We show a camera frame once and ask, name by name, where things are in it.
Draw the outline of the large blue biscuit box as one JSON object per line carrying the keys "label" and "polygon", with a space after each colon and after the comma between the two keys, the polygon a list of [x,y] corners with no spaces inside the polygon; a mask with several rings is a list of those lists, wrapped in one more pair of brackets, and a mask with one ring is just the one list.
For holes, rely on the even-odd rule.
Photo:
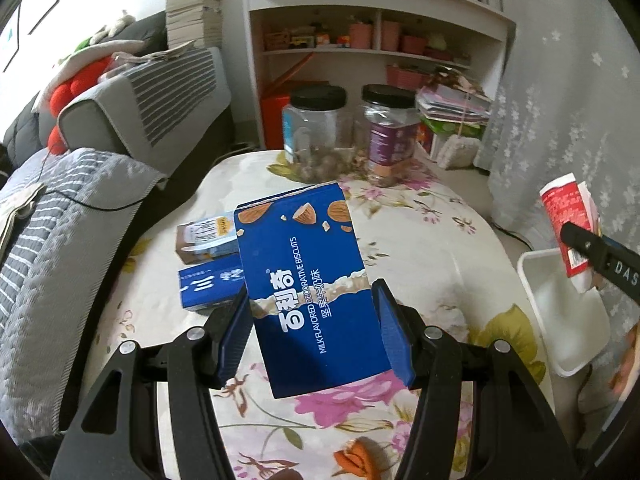
{"label": "large blue biscuit box", "polygon": [[258,344],[277,399],[390,369],[343,190],[308,185],[234,212]]}

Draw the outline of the white trash bin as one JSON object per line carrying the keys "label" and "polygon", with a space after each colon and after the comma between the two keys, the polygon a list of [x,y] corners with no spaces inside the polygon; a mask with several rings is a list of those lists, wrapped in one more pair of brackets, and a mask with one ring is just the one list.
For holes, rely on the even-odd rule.
{"label": "white trash bin", "polygon": [[611,337],[597,289],[578,292],[565,274],[558,248],[526,252],[516,272],[534,311],[555,374],[570,377],[587,366]]}

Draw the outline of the small brown blue box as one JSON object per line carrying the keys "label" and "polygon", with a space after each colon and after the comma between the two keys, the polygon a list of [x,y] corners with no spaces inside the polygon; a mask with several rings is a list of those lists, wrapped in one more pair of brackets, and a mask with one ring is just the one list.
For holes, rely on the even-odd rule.
{"label": "small brown blue box", "polygon": [[185,264],[212,261],[238,251],[232,212],[177,226],[176,254]]}

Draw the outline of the floral tablecloth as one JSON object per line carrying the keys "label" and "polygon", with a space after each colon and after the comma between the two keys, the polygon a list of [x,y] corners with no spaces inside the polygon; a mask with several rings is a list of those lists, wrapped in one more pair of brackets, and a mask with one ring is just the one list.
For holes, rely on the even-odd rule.
{"label": "floral tablecloth", "polygon": [[[507,341],[544,394],[552,391],[544,345],[518,274],[488,223],[470,203],[414,162],[406,182],[377,188],[341,180],[370,280],[457,339]],[[84,374],[90,386],[118,346],[171,341],[203,317],[180,304],[178,225],[294,188],[276,151],[228,158],[209,171],[183,206],[145,232],[127,257],[94,336]],[[240,479],[296,471],[306,479],[347,479],[335,453],[360,441],[383,478],[406,447],[418,397],[392,374],[326,392],[276,399],[256,339],[235,376],[212,395],[232,469]]]}

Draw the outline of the white lace curtain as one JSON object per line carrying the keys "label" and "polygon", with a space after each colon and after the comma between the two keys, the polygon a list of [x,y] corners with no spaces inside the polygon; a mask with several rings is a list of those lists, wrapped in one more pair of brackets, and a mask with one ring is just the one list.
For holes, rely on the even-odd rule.
{"label": "white lace curtain", "polygon": [[639,246],[639,51],[608,0],[490,0],[515,22],[476,158],[498,226],[556,243],[539,193],[564,174],[588,186],[602,232]]}

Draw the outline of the grey sofa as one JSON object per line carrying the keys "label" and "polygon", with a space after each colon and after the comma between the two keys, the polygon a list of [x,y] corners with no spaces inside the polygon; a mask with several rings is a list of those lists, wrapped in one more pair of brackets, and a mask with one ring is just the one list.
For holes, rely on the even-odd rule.
{"label": "grey sofa", "polygon": [[234,140],[221,50],[155,53],[86,91],[99,113],[1,190],[1,420],[17,443],[70,424],[91,341],[142,234]]}

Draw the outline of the pile of papers and boxes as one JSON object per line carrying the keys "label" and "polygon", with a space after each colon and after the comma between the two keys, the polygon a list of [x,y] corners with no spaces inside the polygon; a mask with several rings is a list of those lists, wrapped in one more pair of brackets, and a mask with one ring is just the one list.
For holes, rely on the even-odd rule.
{"label": "pile of papers and boxes", "polygon": [[440,169],[473,165],[490,118],[492,99],[473,78],[437,66],[416,92],[418,142]]}

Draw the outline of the clear jar with nuts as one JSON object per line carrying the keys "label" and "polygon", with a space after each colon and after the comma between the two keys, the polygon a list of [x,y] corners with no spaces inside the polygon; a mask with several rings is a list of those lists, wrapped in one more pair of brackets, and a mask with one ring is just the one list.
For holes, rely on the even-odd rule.
{"label": "clear jar with nuts", "polygon": [[334,84],[294,88],[282,110],[282,133],[286,161],[299,181],[336,180],[352,158],[346,90]]}

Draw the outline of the clear jar purple label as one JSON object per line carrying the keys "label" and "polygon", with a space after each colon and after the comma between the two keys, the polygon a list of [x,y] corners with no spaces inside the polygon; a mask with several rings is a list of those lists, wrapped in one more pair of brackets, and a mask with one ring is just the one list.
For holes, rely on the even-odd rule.
{"label": "clear jar purple label", "polygon": [[380,188],[397,184],[405,175],[420,125],[416,92],[389,84],[365,84],[356,111],[357,157],[367,178]]}

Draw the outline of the red orange box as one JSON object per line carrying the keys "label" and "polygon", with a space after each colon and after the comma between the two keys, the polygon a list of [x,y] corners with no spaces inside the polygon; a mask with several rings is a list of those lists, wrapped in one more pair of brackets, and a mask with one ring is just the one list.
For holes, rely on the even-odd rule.
{"label": "red orange box", "polygon": [[290,102],[292,91],[316,84],[326,84],[326,80],[289,80],[262,95],[260,111],[267,150],[283,148],[282,110]]}

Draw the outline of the red plush toy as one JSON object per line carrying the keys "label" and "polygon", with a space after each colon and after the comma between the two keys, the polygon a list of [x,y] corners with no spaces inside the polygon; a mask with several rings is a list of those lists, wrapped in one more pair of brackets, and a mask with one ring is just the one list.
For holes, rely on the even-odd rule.
{"label": "red plush toy", "polygon": [[73,99],[98,84],[112,62],[114,53],[137,54],[144,40],[112,40],[76,51],[60,65],[50,81],[37,94],[33,113],[49,112],[58,119]]}

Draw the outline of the white bookshelf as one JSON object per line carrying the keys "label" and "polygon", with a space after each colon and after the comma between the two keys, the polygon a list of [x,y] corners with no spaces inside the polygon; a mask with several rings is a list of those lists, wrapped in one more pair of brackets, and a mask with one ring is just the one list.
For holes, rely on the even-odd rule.
{"label": "white bookshelf", "polygon": [[328,82],[349,105],[364,84],[384,84],[390,66],[447,66],[495,96],[515,30],[477,0],[243,0],[248,71],[260,143],[276,148],[265,99],[281,84]]}

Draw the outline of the stack of books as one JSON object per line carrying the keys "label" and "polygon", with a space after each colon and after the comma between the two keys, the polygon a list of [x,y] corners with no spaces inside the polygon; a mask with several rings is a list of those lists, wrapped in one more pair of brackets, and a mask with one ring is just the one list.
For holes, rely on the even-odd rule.
{"label": "stack of books", "polygon": [[165,0],[168,47],[222,45],[222,0]]}

